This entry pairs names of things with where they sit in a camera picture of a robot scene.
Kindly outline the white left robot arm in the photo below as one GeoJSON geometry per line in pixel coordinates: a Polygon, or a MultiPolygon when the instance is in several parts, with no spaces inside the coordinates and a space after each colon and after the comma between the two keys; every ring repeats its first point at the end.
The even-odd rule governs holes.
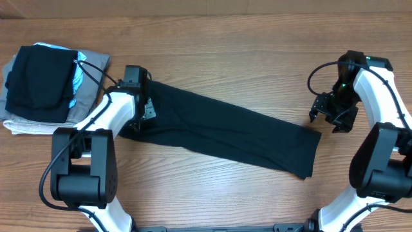
{"type": "Polygon", "coordinates": [[[146,84],[121,82],[112,86],[101,104],[72,128],[58,128],[52,138],[48,169],[54,200],[85,214],[97,231],[136,231],[116,197],[118,188],[114,139],[123,127],[139,131],[153,115],[146,84]]]}

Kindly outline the black t-shirt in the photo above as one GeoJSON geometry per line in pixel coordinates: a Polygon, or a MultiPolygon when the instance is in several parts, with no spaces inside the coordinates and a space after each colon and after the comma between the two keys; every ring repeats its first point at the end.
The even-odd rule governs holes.
{"type": "Polygon", "coordinates": [[[149,96],[156,116],[121,137],[312,176],[318,131],[160,82],[150,82],[149,96]]]}

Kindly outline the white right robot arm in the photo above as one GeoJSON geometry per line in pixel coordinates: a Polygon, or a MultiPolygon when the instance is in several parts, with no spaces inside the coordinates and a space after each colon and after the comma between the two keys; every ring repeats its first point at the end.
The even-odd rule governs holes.
{"type": "Polygon", "coordinates": [[[371,130],[351,160],[349,186],[296,231],[361,231],[375,210],[397,211],[394,203],[411,198],[411,116],[390,61],[349,50],[334,63],[337,82],[331,92],[317,93],[310,120],[322,113],[335,133],[348,133],[361,102],[371,130]]]}

